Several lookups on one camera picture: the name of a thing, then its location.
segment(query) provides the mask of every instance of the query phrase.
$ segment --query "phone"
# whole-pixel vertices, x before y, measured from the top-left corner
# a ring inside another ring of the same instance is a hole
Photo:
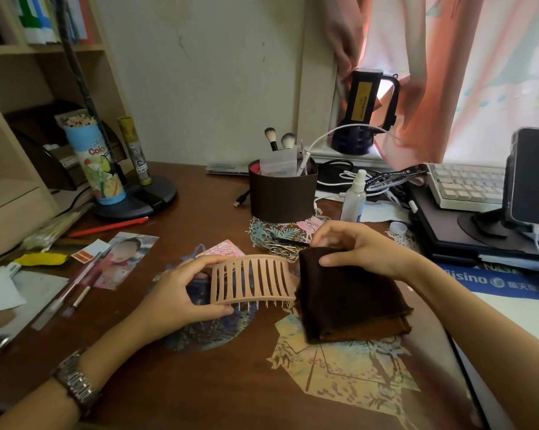
[[[539,128],[513,133],[506,161],[503,208],[506,220],[524,230],[539,225]]]

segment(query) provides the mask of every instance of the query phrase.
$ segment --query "brown cylindrical container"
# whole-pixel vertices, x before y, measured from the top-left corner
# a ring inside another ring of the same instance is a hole
[[[277,178],[264,176],[249,168],[249,198],[252,215],[270,223],[292,223],[313,216],[313,200],[316,198],[317,165],[313,159],[307,162],[308,175]]]

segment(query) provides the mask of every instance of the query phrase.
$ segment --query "curtain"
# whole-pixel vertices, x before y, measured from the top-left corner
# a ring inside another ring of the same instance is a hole
[[[393,168],[443,160],[504,166],[512,132],[539,127],[539,0],[361,3],[370,8],[351,67],[396,73],[402,85],[391,130],[400,140],[375,136]],[[391,93],[379,96],[372,123],[384,119]]]

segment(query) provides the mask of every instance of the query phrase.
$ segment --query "folded brown cloth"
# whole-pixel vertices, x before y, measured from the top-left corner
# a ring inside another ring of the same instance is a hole
[[[321,267],[332,248],[299,253],[301,282],[295,295],[310,344],[347,340],[379,340],[409,333],[405,303],[395,281],[361,267]]]

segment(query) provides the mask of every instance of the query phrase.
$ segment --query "comb teeth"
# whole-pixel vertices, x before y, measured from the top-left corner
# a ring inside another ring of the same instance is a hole
[[[299,278],[291,274],[285,258],[273,255],[248,255],[232,258],[212,269],[210,303],[295,301]]]

